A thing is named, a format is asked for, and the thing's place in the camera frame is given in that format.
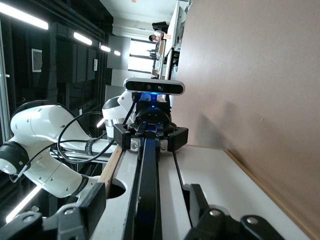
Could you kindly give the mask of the seated person white shirt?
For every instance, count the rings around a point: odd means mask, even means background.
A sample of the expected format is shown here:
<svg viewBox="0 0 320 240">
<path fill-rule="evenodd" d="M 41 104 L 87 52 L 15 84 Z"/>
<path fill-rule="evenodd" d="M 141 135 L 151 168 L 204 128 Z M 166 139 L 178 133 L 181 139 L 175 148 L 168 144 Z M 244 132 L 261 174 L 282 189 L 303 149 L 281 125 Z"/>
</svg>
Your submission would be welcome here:
<svg viewBox="0 0 320 240">
<path fill-rule="evenodd" d="M 164 39 L 165 34 L 166 33 L 162 30 L 155 30 L 154 33 L 148 37 L 148 39 L 150 42 L 157 42 L 158 43 Z"/>
</svg>

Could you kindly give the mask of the aluminium frame profile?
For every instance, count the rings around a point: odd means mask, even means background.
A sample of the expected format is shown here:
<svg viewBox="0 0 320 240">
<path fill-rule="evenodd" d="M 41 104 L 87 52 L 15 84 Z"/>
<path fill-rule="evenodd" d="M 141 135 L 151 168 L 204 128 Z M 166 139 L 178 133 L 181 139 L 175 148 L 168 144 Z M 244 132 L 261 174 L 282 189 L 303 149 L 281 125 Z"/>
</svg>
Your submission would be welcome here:
<svg viewBox="0 0 320 240">
<path fill-rule="evenodd" d="M 64 152 L 64 154 L 72 161 L 71 162 L 72 164 L 80 164 L 80 163 L 88 162 L 90 159 L 94 157 L 93 155 L 87 155 L 84 153 L 76 153 L 76 152 Z M 67 163 L 67 161 L 63 158 L 63 156 L 55 149 L 50 150 L 50 155 L 60 162 Z M 103 153 L 101 156 L 91 161 L 97 162 L 97 163 L 107 163 L 111 155 L 112 155 L 112 152 Z"/>
</svg>

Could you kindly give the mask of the black drawer handle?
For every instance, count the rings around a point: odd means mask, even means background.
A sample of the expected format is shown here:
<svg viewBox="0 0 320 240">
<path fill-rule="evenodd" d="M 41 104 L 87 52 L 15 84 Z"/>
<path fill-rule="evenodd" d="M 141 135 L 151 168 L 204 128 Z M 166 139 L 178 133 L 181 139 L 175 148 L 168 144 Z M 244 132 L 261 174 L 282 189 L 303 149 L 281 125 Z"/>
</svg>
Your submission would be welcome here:
<svg viewBox="0 0 320 240">
<path fill-rule="evenodd" d="M 142 157 L 136 166 L 122 240 L 162 240 L 159 156 L 159 138 L 144 138 Z"/>
</svg>

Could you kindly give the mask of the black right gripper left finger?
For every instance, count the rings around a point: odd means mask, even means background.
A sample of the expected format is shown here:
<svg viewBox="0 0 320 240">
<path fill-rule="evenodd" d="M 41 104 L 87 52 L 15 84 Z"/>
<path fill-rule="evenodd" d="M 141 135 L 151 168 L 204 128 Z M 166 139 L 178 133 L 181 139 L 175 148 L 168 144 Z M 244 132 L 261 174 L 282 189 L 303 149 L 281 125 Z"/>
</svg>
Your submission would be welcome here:
<svg viewBox="0 0 320 240">
<path fill-rule="evenodd" d="M 79 204 L 63 205 L 46 219 L 25 212 L 0 228 L 0 240 L 89 240 L 106 207 L 105 184 L 98 182 Z"/>
</svg>

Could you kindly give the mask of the wooden drawer cabinet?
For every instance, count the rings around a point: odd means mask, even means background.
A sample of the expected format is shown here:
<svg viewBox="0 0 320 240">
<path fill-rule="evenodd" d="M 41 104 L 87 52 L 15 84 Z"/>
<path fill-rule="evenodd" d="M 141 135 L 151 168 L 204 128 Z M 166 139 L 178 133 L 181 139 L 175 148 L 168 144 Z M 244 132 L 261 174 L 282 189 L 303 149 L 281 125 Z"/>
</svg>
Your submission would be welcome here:
<svg viewBox="0 0 320 240">
<path fill-rule="evenodd" d="M 298 219 L 297 216 L 295 216 L 269 189 L 267 189 L 267 187 L 265 185 L 263 185 L 252 173 L 250 173 L 237 159 L 236 157 L 228 150 L 223 150 L 227 153 L 228 156 L 230 156 L 235 163 L 242 169 L 245 171 L 245 173 L 247 173 L 249 175 L 249 177 L 257 183 L 258 186 L 262 187 L 262 190 L 268 194 L 272 200 L 274 200 L 276 202 L 276 204 L 284 211 L 284 213 L 309 237 L 309 240 L 320 240 L 320 236 L 317 236 L 315 234 L 314 231 L 311 230 L 310 227 L 308 227 L 306 224 L 304 224 L 301 220 Z M 114 173 L 116 171 L 116 168 L 118 166 L 118 163 L 120 161 L 121 155 L 124 152 L 124 150 L 121 150 L 119 147 L 117 147 L 115 149 L 115 152 L 112 154 L 112 156 L 110 157 L 108 163 L 106 164 L 104 170 L 102 171 L 102 174 L 99 178 L 99 181 L 102 183 L 105 183 L 107 186 L 111 186 L 111 185 L 116 185 L 114 184 Z M 178 167 L 178 162 L 177 162 L 177 157 L 176 157 L 176 153 L 173 153 L 173 157 L 174 157 L 174 162 L 175 162 L 175 166 L 177 169 L 177 173 L 178 173 L 178 177 L 179 177 L 179 181 L 180 181 L 180 185 L 181 185 L 181 189 L 182 192 L 185 190 L 188 190 L 190 188 L 190 186 L 192 184 L 190 184 L 188 187 L 186 187 L 182 181 L 182 177 L 180 174 L 180 170 Z M 119 187 L 122 187 L 124 189 L 124 193 L 126 191 L 124 186 L 120 186 L 120 185 L 116 185 Z M 220 207 L 217 206 L 213 206 L 210 205 L 210 207 L 214 207 L 217 208 L 221 211 L 223 211 L 226 215 L 227 214 L 226 211 L 224 211 L 223 209 L 221 209 Z"/>
</svg>

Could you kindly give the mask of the plain white drawer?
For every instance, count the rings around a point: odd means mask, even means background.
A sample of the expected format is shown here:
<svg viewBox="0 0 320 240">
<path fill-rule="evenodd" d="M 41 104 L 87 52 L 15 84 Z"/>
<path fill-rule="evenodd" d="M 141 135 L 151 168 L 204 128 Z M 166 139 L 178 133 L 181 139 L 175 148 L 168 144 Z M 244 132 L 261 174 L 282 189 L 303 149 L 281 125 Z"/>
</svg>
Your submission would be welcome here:
<svg viewBox="0 0 320 240">
<path fill-rule="evenodd" d="M 176 160 L 184 186 L 199 184 L 209 205 L 236 221 L 260 216 L 285 240 L 310 240 L 224 150 L 185 145 L 176 151 Z"/>
</svg>

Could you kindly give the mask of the bright window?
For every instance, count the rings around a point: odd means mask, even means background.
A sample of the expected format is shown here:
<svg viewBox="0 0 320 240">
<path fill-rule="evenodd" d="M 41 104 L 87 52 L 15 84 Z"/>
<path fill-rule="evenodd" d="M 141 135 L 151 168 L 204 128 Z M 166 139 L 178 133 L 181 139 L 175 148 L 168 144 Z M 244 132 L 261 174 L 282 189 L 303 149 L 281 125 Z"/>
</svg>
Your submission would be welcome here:
<svg viewBox="0 0 320 240">
<path fill-rule="evenodd" d="M 151 73 L 155 66 L 156 44 L 132 39 L 129 46 L 128 70 Z"/>
</svg>

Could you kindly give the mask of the long ceiling light strip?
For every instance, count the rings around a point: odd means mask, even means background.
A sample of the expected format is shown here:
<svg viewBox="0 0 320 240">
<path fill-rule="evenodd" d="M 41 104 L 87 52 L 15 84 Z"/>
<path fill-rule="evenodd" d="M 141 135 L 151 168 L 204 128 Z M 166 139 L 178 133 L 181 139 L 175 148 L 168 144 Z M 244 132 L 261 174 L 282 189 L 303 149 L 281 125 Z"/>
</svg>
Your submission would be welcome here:
<svg viewBox="0 0 320 240">
<path fill-rule="evenodd" d="M 23 21 L 35 27 L 41 28 L 43 30 L 49 29 L 49 24 L 46 21 L 34 17 L 28 13 L 25 13 L 2 2 L 0 2 L 0 13 Z"/>
</svg>

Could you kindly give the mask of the medium ceiling light strip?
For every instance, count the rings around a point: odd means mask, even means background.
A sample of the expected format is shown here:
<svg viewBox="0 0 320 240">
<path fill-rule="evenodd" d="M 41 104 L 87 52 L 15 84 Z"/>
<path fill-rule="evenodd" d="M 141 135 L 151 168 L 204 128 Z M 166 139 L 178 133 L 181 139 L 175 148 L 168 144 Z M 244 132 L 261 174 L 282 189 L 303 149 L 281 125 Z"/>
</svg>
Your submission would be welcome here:
<svg viewBox="0 0 320 240">
<path fill-rule="evenodd" d="M 73 33 L 73 37 L 74 37 L 76 40 L 78 40 L 78 41 L 80 41 L 80 42 L 82 42 L 82 43 L 84 43 L 84 44 L 86 44 L 86 45 L 89 45 L 89 46 L 92 45 L 92 40 L 90 40 L 89 38 L 81 35 L 81 34 L 78 33 L 78 32 L 74 32 L 74 33 Z"/>
</svg>

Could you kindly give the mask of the white ventilation grille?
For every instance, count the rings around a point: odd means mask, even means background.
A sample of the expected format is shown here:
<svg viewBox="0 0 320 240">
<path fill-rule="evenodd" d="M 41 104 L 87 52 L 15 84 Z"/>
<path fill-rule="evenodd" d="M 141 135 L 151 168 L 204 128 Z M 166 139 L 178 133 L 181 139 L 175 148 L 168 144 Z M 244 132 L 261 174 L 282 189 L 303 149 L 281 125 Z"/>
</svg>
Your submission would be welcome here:
<svg viewBox="0 0 320 240">
<path fill-rule="evenodd" d="M 40 73 L 42 71 L 42 50 L 35 48 L 31 49 L 31 63 L 33 73 Z"/>
</svg>

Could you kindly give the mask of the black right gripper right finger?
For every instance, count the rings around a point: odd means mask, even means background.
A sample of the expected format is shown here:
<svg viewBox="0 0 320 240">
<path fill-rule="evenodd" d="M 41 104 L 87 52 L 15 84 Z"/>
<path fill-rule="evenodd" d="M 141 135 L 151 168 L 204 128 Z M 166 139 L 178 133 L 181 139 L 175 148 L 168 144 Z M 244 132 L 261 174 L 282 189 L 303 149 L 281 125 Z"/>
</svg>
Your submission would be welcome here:
<svg viewBox="0 0 320 240">
<path fill-rule="evenodd" d="M 190 185 L 191 229 L 184 240 L 285 240 L 258 215 L 244 215 L 240 221 L 210 207 L 199 184 Z"/>
</svg>

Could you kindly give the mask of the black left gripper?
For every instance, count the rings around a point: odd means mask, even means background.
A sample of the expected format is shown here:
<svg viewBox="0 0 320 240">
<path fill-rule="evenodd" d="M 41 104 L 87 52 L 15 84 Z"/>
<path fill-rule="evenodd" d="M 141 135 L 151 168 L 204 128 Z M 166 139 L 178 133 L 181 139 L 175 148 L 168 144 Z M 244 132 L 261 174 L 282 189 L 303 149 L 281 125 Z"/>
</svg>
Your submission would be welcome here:
<svg viewBox="0 0 320 240">
<path fill-rule="evenodd" d="M 123 150 L 138 152 L 147 138 L 154 139 L 161 152 L 175 152 L 188 142 L 189 129 L 178 127 L 159 107 L 140 109 L 133 123 L 113 127 L 113 139 Z"/>
</svg>

